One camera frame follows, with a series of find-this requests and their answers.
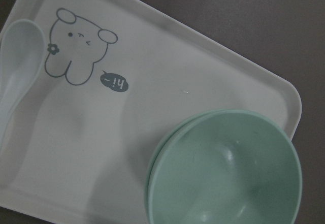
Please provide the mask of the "green bowl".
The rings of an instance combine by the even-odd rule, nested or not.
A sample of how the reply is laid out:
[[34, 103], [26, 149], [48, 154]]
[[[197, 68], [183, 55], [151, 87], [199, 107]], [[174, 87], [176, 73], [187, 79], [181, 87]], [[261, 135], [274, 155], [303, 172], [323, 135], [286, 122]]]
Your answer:
[[294, 223], [302, 170], [287, 134], [244, 110], [199, 117], [179, 129], [153, 166], [150, 223]]
[[155, 164], [155, 161], [160, 153], [160, 151], [163, 149], [164, 145], [167, 143], [167, 141], [179, 130], [181, 129], [184, 125], [186, 125], [187, 123], [208, 115], [208, 114], [213, 114], [213, 113], [218, 113], [221, 111], [225, 111], [225, 109], [218, 109], [218, 110], [208, 110], [208, 111], [204, 111], [198, 114], [195, 114], [191, 117], [186, 118], [185, 120], [181, 121], [179, 124], [177, 124], [176, 126], [174, 126], [171, 130], [169, 130], [159, 141], [159, 143], [157, 144], [153, 154], [151, 155], [149, 164], [148, 164], [148, 168], [147, 168], [147, 173], [146, 173], [146, 182], [145, 182], [145, 186], [144, 186], [144, 206], [145, 206], [145, 210], [146, 212], [149, 209], [149, 204], [148, 204], [148, 192], [149, 192], [149, 181], [150, 181], [150, 176], [151, 176], [151, 172], [153, 169], [153, 166]]

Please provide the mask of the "cream rabbit print tray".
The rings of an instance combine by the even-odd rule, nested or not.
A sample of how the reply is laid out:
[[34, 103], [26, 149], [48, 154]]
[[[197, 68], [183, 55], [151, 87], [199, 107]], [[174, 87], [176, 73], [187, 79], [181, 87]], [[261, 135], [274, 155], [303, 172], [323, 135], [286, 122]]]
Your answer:
[[1, 148], [1, 206], [53, 223], [146, 223], [149, 160], [165, 133], [213, 109], [244, 109], [289, 137], [296, 88], [139, 0], [17, 0], [49, 70], [16, 108]]

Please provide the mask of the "white ceramic spoon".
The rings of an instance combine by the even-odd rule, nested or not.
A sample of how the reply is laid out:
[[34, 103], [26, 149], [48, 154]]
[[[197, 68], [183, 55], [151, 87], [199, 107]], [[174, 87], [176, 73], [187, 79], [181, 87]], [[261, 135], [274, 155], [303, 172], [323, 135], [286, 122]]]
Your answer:
[[30, 90], [46, 53], [42, 29], [33, 21], [12, 22], [1, 39], [1, 144], [12, 114]]

